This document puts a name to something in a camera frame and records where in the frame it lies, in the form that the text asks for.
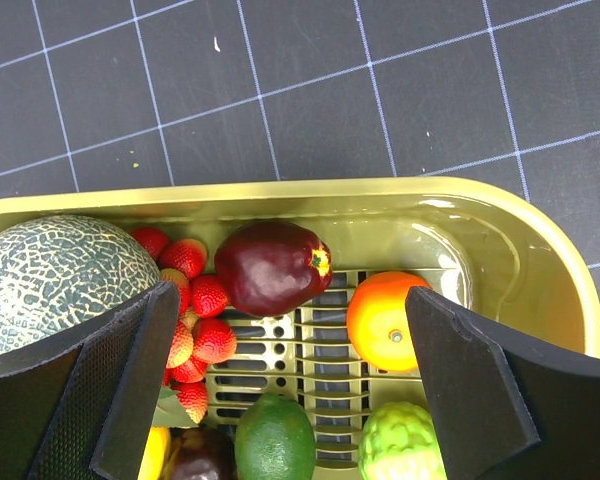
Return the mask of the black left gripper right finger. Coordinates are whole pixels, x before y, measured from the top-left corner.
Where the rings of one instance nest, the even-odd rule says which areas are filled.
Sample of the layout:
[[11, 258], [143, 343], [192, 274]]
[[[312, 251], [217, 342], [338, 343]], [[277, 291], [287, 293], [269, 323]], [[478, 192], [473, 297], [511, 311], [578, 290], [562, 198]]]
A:
[[450, 479], [600, 479], [600, 359], [416, 287], [406, 314]]

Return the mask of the netted green melon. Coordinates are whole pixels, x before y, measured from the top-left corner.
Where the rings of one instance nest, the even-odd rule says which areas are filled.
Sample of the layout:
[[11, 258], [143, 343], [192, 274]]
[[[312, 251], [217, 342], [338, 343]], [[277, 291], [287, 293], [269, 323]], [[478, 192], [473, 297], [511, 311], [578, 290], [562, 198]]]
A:
[[53, 215], [0, 232], [0, 355], [77, 326], [156, 285], [146, 250], [96, 218]]

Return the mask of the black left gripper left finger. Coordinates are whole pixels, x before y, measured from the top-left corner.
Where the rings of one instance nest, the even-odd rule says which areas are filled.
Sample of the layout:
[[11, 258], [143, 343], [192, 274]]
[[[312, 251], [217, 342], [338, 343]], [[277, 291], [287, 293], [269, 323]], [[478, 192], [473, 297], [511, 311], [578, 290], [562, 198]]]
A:
[[161, 282], [0, 355], [0, 479], [137, 477], [178, 317]]

